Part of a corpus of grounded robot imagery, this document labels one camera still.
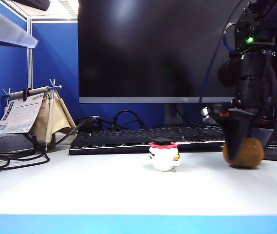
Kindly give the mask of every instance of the beige cloth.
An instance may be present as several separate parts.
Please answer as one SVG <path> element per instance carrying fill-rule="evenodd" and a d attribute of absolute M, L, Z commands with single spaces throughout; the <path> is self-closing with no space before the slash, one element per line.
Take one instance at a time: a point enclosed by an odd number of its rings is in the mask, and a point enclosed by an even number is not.
<path fill-rule="evenodd" d="M 55 132 L 68 133 L 75 127 L 63 99 L 57 92 L 54 93 L 53 100 L 51 96 L 51 91 L 45 93 L 39 114 L 29 131 L 36 135 L 38 143 L 50 143 Z"/>

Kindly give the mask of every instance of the calendar page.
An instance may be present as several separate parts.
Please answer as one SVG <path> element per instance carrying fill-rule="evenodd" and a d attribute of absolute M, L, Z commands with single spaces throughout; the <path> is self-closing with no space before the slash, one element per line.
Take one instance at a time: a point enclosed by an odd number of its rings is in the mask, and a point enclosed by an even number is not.
<path fill-rule="evenodd" d="M 12 100 L 0 121 L 0 131 L 5 133 L 27 133 L 39 113 L 44 94 Z"/>

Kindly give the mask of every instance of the monitor stand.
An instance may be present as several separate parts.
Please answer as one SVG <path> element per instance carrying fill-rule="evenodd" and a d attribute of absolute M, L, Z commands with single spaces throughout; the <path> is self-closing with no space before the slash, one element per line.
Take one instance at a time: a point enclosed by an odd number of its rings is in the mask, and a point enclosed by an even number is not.
<path fill-rule="evenodd" d="M 173 105 L 175 105 L 177 109 L 183 113 L 183 104 L 166 103 L 164 107 L 164 123 L 165 125 L 182 125 L 183 118 L 177 113 Z"/>

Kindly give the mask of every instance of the monitor bezel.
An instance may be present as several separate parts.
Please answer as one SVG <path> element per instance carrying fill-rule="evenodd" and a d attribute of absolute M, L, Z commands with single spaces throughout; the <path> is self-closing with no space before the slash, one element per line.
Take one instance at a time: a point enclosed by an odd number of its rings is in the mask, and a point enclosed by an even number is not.
<path fill-rule="evenodd" d="M 79 97 L 79 103 L 199 103 L 199 97 Z M 204 103 L 230 102 L 233 97 L 203 97 Z"/>

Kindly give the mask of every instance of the white desk surface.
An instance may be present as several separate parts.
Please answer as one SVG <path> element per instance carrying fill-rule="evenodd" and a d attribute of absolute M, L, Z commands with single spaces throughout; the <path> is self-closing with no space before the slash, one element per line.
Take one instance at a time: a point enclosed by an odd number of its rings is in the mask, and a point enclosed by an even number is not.
<path fill-rule="evenodd" d="M 181 153 L 159 172 L 147 154 L 48 156 L 0 172 L 0 214 L 277 215 L 277 161 L 241 170 L 221 152 Z"/>

